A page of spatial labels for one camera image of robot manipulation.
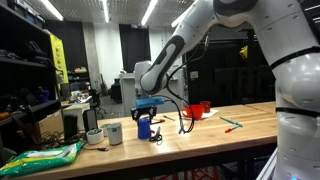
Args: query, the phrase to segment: humanoid robot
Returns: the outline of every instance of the humanoid robot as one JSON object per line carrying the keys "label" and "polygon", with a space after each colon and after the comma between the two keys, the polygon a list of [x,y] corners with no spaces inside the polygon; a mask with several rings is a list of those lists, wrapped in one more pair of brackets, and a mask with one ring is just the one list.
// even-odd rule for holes
{"label": "humanoid robot", "polygon": [[136,66],[147,95],[159,92],[173,62],[214,24],[252,25],[276,78],[277,165],[273,179],[320,178],[320,47],[297,0],[197,0],[150,65]]}

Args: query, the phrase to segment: ceiling light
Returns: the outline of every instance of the ceiling light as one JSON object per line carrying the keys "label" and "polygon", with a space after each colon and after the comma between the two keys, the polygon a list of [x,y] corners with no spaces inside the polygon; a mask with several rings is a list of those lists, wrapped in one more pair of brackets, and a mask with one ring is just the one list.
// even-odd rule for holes
{"label": "ceiling light", "polygon": [[149,16],[151,15],[154,7],[156,6],[158,0],[151,0],[148,6],[148,9],[146,11],[146,14],[144,14],[142,21],[141,21],[141,25],[144,26],[149,18]]}
{"label": "ceiling light", "polygon": [[108,12],[108,6],[107,6],[107,0],[102,0],[102,6],[103,6],[103,12],[104,12],[104,19],[106,23],[109,23],[109,12]]}
{"label": "ceiling light", "polygon": [[46,6],[46,8],[55,15],[60,21],[63,21],[63,16],[59,11],[51,4],[49,0],[41,0],[41,2]]}
{"label": "ceiling light", "polygon": [[184,18],[184,16],[186,16],[187,12],[189,11],[189,9],[191,9],[191,6],[186,10],[184,11],[176,20],[174,20],[172,23],[171,23],[171,26],[172,27],[176,27],[181,21],[182,19]]}
{"label": "ceiling light", "polygon": [[319,4],[319,5],[316,5],[316,6],[309,7],[309,8],[307,8],[307,9],[305,9],[305,11],[309,11],[309,10],[311,10],[311,9],[315,9],[315,8],[318,8],[318,7],[320,7],[320,4]]}

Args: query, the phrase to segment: black monitor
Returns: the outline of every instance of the black monitor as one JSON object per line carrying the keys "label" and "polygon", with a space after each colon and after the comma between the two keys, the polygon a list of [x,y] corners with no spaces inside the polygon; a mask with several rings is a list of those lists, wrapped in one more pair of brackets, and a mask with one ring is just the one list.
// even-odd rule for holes
{"label": "black monitor", "polygon": [[61,95],[63,100],[68,100],[71,97],[71,89],[69,83],[60,84]]}

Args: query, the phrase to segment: green bag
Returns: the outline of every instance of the green bag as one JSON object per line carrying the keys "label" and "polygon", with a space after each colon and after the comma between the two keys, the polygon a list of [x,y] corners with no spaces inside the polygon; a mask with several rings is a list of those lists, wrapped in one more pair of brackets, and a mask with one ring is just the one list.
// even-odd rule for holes
{"label": "green bag", "polygon": [[82,142],[41,151],[25,151],[0,169],[0,176],[22,176],[65,164],[71,164]]}

